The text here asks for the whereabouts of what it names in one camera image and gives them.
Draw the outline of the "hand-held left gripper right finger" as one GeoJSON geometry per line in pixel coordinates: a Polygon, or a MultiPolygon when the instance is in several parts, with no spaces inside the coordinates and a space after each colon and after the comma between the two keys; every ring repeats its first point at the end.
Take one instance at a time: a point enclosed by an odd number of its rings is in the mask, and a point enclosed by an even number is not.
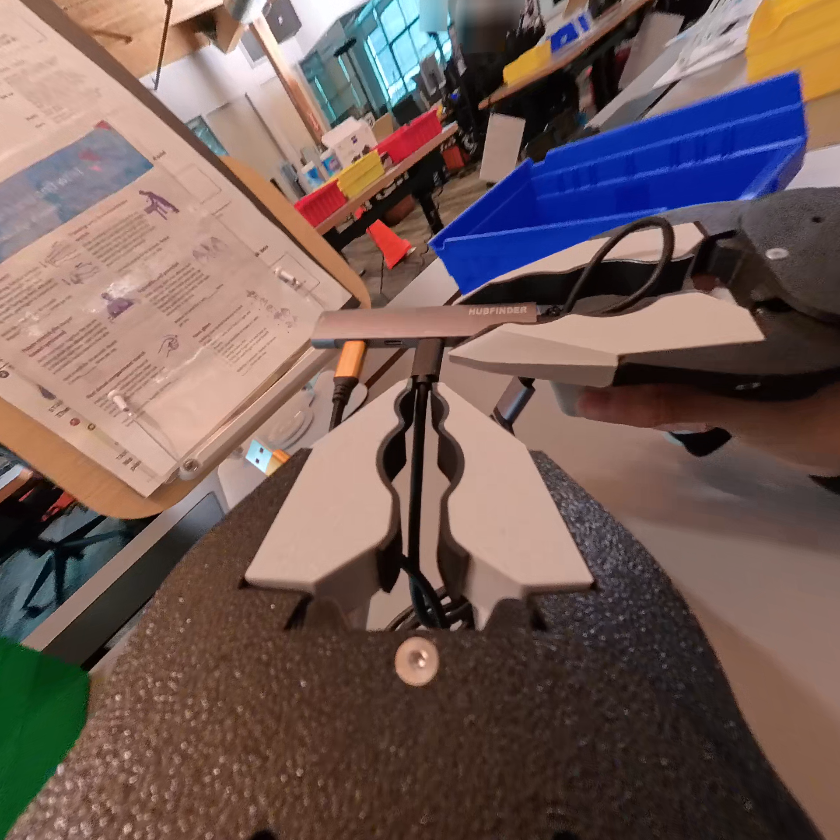
{"type": "Polygon", "coordinates": [[[430,406],[448,483],[437,567],[477,628],[499,602],[591,589],[594,577],[526,446],[444,384],[430,406]]]}

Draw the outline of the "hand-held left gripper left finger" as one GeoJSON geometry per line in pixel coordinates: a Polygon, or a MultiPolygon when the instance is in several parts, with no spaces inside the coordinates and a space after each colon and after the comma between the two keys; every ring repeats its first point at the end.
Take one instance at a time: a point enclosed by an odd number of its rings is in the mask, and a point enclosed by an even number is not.
{"type": "Polygon", "coordinates": [[[399,381],[311,449],[245,572],[250,587],[336,602],[354,629],[403,557],[394,481],[408,461],[410,381],[399,381]]]}

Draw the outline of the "grey USB hub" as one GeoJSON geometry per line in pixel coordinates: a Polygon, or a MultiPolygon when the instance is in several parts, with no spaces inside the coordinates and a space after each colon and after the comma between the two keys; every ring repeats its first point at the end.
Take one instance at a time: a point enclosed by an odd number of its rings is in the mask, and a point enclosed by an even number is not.
{"type": "Polygon", "coordinates": [[[532,302],[326,311],[310,342],[318,350],[341,349],[349,342],[371,348],[410,348],[423,340],[442,340],[451,346],[502,324],[531,325],[538,319],[539,308],[532,302]]]}

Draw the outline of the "person's right hand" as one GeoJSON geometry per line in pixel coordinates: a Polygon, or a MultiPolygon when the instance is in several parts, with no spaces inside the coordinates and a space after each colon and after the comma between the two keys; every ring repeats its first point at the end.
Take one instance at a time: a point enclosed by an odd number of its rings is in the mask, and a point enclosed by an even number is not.
{"type": "Polygon", "coordinates": [[[718,427],[742,444],[820,477],[839,474],[839,386],[791,402],[749,402],[678,385],[586,388],[578,417],[661,431],[718,427]]]}

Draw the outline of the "blue plastic bin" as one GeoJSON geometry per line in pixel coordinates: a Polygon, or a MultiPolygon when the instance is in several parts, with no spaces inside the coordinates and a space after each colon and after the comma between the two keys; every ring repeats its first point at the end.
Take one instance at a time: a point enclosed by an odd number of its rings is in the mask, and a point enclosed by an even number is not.
{"type": "Polygon", "coordinates": [[[466,295],[637,218],[782,190],[806,143],[793,71],[527,159],[430,245],[466,295]]]}

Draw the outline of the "blue tipped USB plug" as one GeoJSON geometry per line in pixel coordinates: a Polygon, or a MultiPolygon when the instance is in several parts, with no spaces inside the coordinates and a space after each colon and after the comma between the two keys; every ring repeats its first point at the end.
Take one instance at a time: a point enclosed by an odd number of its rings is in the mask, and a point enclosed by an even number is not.
{"type": "Polygon", "coordinates": [[[245,460],[266,477],[272,476],[289,460],[290,455],[282,448],[272,448],[253,438],[245,453],[245,460]]]}

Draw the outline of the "grey USB plug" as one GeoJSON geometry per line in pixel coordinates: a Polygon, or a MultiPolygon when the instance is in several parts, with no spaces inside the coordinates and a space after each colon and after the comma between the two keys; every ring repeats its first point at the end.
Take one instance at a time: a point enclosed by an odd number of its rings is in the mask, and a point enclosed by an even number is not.
{"type": "Polygon", "coordinates": [[[529,404],[534,394],[534,380],[528,377],[512,377],[504,393],[491,412],[491,418],[502,428],[513,434],[514,424],[529,404]]]}

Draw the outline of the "yellow plastic bin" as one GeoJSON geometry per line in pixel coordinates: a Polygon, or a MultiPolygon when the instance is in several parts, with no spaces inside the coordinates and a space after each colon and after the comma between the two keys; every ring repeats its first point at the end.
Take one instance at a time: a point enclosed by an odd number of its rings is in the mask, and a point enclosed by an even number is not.
{"type": "Polygon", "coordinates": [[[542,41],[508,62],[502,69],[505,86],[513,85],[525,77],[547,66],[551,61],[552,48],[549,41],[542,41]]]}
{"type": "Polygon", "coordinates": [[[839,2],[762,1],[749,26],[747,79],[798,72],[809,102],[839,90],[839,2]]]}
{"type": "Polygon", "coordinates": [[[334,180],[344,197],[351,200],[365,192],[384,174],[385,168],[382,158],[377,148],[373,148],[370,152],[363,154],[357,161],[344,167],[335,176],[334,180]]]}

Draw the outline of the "blue box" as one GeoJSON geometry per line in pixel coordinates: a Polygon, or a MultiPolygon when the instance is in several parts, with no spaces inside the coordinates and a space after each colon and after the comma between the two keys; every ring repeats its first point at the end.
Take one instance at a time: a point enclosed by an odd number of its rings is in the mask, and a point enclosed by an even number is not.
{"type": "Polygon", "coordinates": [[[588,10],[566,18],[549,36],[551,52],[557,54],[578,44],[592,32],[592,28],[592,16],[588,10]]]}

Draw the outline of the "orange traffic cone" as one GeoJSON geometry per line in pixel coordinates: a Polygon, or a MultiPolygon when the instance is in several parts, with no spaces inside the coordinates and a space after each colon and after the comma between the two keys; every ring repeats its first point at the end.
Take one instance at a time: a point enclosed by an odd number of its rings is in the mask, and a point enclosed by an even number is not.
{"type": "Polygon", "coordinates": [[[380,219],[375,220],[366,233],[381,252],[385,267],[389,270],[398,266],[415,250],[408,240],[400,237],[380,219]]]}

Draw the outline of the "long wooden background table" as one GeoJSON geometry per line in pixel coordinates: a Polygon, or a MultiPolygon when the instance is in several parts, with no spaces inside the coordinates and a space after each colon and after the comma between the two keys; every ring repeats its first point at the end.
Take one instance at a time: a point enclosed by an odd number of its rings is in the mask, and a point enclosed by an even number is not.
{"type": "Polygon", "coordinates": [[[440,233],[445,225],[434,196],[448,181],[443,151],[457,140],[458,134],[456,122],[445,125],[440,134],[320,223],[316,227],[318,233],[334,249],[342,251],[408,196],[421,207],[431,235],[440,233]]]}

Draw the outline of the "red plastic bin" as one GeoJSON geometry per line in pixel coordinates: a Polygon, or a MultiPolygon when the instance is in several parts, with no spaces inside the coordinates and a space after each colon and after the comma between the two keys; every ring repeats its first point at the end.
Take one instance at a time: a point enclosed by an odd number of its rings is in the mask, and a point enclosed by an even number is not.
{"type": "Polygon", "coordinates": [[[399,165],[442,132],[438,110],[430,109],[379,142],[376,150],[382,160],[399,165]]]}
{"type": "Polygon", "coordinates": [[[296,211],[314,228],[327,221],[348,202],[336,179],[295,202],[296,211]]]}

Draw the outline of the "wooden document stand board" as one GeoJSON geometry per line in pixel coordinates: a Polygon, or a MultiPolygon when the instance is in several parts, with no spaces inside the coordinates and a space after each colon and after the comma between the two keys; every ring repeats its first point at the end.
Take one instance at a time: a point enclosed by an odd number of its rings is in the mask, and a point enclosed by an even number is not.
{"type": "MultiPolygon", "coordinates": [[[[131,97],[142,103],[188,144],[194,155],[201,156],[221,175],[225,183],[230,184],[237,194],[247,200],[255,213],[261,213],[270,219],[271,224],[307,254],[335,284],[345,289],[351,301],[346,301],[342,305],[343,308],[371,307],[370,294],[359,275],[261,175],[244,163],[228,157],[219,158],[211,152],[138,78],[54,2],[23,1],[18,4],[73,49],[89,58],[131,97]]],[[[278,375],[287,370],[294,361],[281,366],[278,375]]],[[[103,515],[136,519],[161,513],[186,498],[188,493],[209,477],[216,468],[198,480],[176,479],[170,484],[164,483],[150,496],[143,497],[37,418],[27,415],[6,400],[2,400],[1,404],[2,445],[80,503],[103,515]]]]}

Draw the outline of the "white cardboard box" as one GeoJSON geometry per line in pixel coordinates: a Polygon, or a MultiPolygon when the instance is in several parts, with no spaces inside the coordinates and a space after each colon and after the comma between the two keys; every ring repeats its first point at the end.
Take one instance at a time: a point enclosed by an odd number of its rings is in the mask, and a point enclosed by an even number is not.
{"type": "Polygon", "coordinates": [[[322,136],[322,144],[335,153],[344,169],[375,150],[378,140],[368,122],[350,117],[326,132],[322,136]]]}

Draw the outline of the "blue header exercise sheet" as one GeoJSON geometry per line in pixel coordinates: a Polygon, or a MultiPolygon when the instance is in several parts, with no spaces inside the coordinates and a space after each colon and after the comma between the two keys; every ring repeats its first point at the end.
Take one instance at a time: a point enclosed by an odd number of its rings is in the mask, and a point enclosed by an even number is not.
{"type": "Polygon", "coordinates": [[[293,362],[321,308],[111,124],[86,128],[3,164],[2,358],[162,475],[293,362]]]}

